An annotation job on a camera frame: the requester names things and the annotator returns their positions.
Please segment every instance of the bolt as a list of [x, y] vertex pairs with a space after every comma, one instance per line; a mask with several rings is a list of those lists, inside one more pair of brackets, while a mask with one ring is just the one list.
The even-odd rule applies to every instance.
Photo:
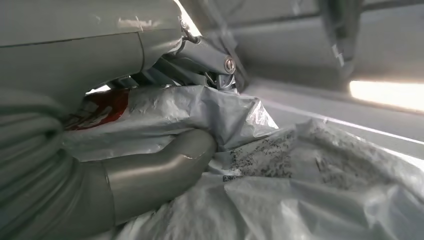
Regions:
[[227, 57], [225, 59], [224, 67], [227, 73], [229, 74], [233, 74], [234, 71], [236, 70], [236, 65], [234, 63], [234, 60], [231, 57]]

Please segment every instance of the gray covered machinery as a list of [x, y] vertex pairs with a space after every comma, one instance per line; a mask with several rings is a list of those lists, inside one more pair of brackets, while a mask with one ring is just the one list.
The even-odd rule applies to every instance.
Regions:
[[61, 119], [87, 91], [180, 49], [180, 14], [171, 0], [0, 2], [0, 239], [106, 231], [197, 181], [216, 148], [202, 130], [155, 154], [96, 162], [61, 149]]

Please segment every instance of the protective cover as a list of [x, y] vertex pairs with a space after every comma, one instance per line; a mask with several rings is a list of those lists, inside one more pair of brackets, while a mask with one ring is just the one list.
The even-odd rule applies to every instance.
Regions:
[[424, 239], [423, 172], [323, 122], [276, 129], [259, 100], [203, 86], [111, 91], [82, 109], [64, 143], [83, 161], [156, 152], [192, 128], [219, 145], [195, 187], [115, 239]]

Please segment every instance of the curved metal duct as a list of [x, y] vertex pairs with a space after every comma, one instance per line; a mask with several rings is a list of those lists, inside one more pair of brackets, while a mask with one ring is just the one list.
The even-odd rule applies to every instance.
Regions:
[[62, 107], [0, 89], [0, 239], [74, 239], [106, 231], [195, 184], [216, 149], [202, 130], [162, 151], [79, 162], [61, 149]]

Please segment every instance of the light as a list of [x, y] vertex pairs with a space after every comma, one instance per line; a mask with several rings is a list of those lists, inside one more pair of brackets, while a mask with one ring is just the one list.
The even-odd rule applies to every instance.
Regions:
[[97, 92], [105, 92], [105, 91], [108, 91], [110, 89], [111, 88], [108, 85], [103, 85], [103, 86], [101, 86], [99, 88], [94, 88], [91, 91], [86, 92], [85, 95], [93, 94], [93, 93], [97, 93]]
[[365, 101], [424, 112], [424, 84], [351, 81], [350, 94]]
[[191, 33], [194, 37], [201, 36], [202, 34], [196, 27], [195, 23], [192, 21], [189, 14], [184, 9], [183, 5], [181, 5], [179, 0], [174, 0], [174, 2], [178, 5], [179, 9], [181, 10], [181, 18], [182, 20], [188, 25], [188, 32]]

